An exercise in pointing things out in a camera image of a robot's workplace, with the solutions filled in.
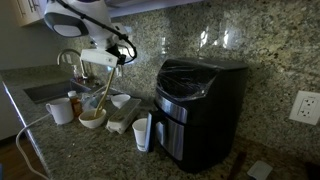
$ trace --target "cabinet door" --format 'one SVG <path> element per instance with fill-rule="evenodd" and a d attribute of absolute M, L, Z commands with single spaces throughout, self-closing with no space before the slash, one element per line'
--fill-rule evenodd
<path fill-rule="evenodd" d="M 43 19 L 47 6 L 47 0 L 33 0 L 33 2 L 38 10 L 40 18 Z"/>
<path fill-rule="evenodd" d="M 41 19 L 39 6 L 35 0 L 12 0 L 18 24 L 28 25 Z"/>

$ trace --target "white outlet cover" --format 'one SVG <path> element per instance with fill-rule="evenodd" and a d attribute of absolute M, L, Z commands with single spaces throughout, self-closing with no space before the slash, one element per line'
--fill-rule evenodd
<path fill-rule="evenodd" d="M 311 118 L 312 113 L 318 105 L 318 100 L 315 98 L 304 98 L 298 112 L 298 116 Z"/>
<path fill-rule="evenodd" d="M 314 108 L 308 109 L 310 111 L 310 115 L 301 116 L 301 112 L 299 115 L 299 111 L 303 108 L 303 101 L 305 99 L 315 100 L 316 104 L 313 106 Z M 296 100 L 293 104 L 289 119 L 300 121 L 312 125 L 317 125 L 320 118 L 320 94 L 314 92 L 307 91 L 299 91 L 296 97 Z"/>

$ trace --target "sink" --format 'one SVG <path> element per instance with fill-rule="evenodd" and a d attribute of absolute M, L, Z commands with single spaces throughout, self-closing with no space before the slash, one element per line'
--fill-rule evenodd
<path fill-rule="evenodd" d="M 72 80 L 68 80 L 60 83 L 24 89 L 24 92 L 35 104 L 39 104 L 60 97 L 67 97 L 69 91 L 82 93 L 90 90 L 91 88 L 78 84 Z"/>

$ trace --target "floor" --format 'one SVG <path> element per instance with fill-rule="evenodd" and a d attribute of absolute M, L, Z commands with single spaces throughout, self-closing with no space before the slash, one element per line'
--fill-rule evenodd
<path fill-rule="evenodd" d="M 21 137 L 20 145 L 28 155 L 32 167 L 42 174 L 45 174 L 45 170 L 35 153 L 30 141 L 26 137 Z M 42 179 L 38 175 L 32 173 L 22 155 L 20 154 L 16 144 L 15 138 L 9 138 L 4 141 L 0 141 L 0 164 L 3 168 L 3 179 L 5 180 L 40 180 Z"/>

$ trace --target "white cabinet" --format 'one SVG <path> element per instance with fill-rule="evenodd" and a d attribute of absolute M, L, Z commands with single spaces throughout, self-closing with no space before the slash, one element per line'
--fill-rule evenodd
<path fill-rule="evenodd" d="M 11 0 L 16 19 L 25 26 L 43 18 L 47 0 Z"/>
<path fill-rule="evenodd" d="M 105 0 L 111 17 L 179 6 L 204 0 Z"/>

